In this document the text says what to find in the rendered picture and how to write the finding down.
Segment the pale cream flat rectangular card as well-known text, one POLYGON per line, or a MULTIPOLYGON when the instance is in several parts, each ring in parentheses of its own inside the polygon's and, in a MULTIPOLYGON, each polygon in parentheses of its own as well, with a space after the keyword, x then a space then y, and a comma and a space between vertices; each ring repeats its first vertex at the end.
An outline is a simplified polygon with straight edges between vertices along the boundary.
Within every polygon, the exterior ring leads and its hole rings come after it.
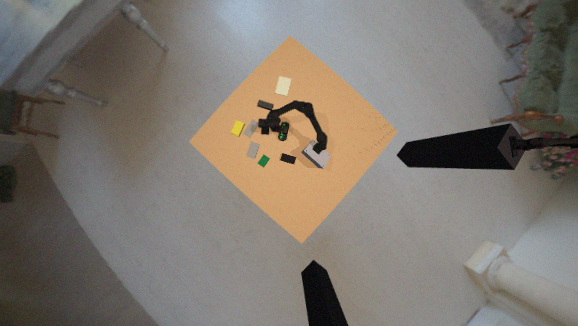
POLYGON ((291 79, 292 78, 284 78, 284 77, 279 76, 278 81, 277 81, 277 86, 275 89, 275 94, 287 96, 288 91, 289 91, 289 87, 290 87, 290 83, 291 83, 291 79))

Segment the yellow rectangular block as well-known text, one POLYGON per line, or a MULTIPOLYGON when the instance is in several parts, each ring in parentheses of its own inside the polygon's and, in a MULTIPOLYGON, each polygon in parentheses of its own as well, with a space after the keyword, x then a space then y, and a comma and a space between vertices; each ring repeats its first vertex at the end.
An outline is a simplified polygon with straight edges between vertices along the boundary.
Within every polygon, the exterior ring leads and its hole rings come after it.
POLYGON ((245 126, 244 123, 236 120, 230 133, 236 136, 240 136, 244 126, 245 126))

